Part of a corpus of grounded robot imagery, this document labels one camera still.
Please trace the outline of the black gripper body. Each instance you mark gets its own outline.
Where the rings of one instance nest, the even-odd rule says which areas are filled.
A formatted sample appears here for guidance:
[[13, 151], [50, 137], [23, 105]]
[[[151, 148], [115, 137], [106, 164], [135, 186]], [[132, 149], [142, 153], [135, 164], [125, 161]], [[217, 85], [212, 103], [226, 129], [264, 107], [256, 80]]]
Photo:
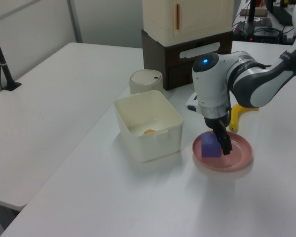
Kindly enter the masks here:
[[226, 127], [229, 126], [230, 117], [224, 115], [220, 118], [204, 118], [205, 124], [212, 129], [214, 132], [225, 131]]

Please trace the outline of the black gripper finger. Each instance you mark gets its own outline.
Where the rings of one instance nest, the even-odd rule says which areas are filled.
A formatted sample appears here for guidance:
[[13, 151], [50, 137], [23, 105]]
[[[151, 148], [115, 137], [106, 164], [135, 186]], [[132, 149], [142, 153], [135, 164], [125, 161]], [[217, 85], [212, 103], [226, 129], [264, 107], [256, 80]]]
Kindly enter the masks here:
[[232, 151], [232, 142], [227, 130], [223, 128], [213, 129], [214, 134], [221, 146], [222, 153], [226, 156]]

